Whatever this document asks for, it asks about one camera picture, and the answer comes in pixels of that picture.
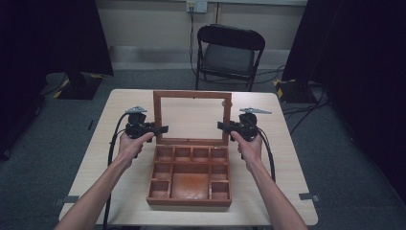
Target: box lid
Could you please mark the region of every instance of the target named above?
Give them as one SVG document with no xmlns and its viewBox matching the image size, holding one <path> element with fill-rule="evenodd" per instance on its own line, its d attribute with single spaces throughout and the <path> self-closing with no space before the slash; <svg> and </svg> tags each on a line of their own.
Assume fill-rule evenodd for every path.
<svg viewBox="0 0 406 230">
<path fill-rule="evenodd" d="M 155 90 L 155 125 L 169 126 L 156 144 L 228 146 L 228 134 L 217 129 L 217 122 L 230 123 L 231 98 L 225 92 Z"/>
</svg>

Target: wooden box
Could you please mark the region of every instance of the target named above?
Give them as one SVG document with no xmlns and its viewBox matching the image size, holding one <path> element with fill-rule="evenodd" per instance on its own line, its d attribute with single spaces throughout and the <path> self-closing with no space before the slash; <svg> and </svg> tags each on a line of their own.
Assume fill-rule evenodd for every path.
<svg viewBox="0 0 406 230">
<path fill-rule="evenodd" d="M 149 205 L 231 205 L 229 137 L 216 128 L 230 122 L 231 95 L 154 91 L 155 125 L 169 132 L 156 137 Z"/>
</svg>

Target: person's right arm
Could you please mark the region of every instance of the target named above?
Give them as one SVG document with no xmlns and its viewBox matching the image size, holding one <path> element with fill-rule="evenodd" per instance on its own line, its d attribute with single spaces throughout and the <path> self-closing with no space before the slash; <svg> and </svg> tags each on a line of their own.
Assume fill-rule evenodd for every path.
<svg viewBox="0 0 406 230">
<path fill-rule="evenodd" d="M 252 142 L 246 142 L 235 131 L 231 135 L 238 142 L 238 151 L 243 155 L 247 170 L 254 177 L 274 229 L 307 229 L 302 217 L 264 167 L 260 157 L 260 136 Z"/>
</svg>

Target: white wall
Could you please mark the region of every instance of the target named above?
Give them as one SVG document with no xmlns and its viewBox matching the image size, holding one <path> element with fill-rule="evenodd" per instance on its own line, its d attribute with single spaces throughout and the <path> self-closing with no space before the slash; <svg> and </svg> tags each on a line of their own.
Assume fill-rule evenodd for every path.
<svg viewBox="0 0 406 230">
<path fill-rule="evenodd" d="M 207 13 L 194 14 L 194 39 L 198 28 L 215 22 L 255 30 L 266 41 L 261 66 L 284 64 L 305 6 L 303 0 L 281 1 L 290 5 L 209 2 Z M 143 66 L 155 61 L 166 68 L 168 63 L 189 63 L 192 23 L 185 1 L 100 0 L 97 4 L 107 44 L 119 51 L 113 62 L 136 58 Z"/>
</svg>

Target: wooden lid frame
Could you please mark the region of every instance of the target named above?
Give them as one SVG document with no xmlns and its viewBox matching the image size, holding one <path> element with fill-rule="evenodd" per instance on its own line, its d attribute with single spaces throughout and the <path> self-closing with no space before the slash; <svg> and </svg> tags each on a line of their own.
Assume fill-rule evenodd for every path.
<svg viewBox="0 0 406 230">
<path fill-rule="evenodd" d="M 202 91 L 165 91 L 165 90 L 153 91 L 154 116 L 156 127 L 162 126 L 162 109 L 161 109 L 162 98 L 223 99 L 224 112 L 222 122 L 225 124 L 230 124 L 230 114 L 232 106 L 231 93 L 202 92 Z M 229 136 L 224 131 L 222 132 L 222 139 L 164 138 L 162 134 L 156 137 L 156 143 L 158 145 L 228 146 L 228 141 Z"/>
</svg>

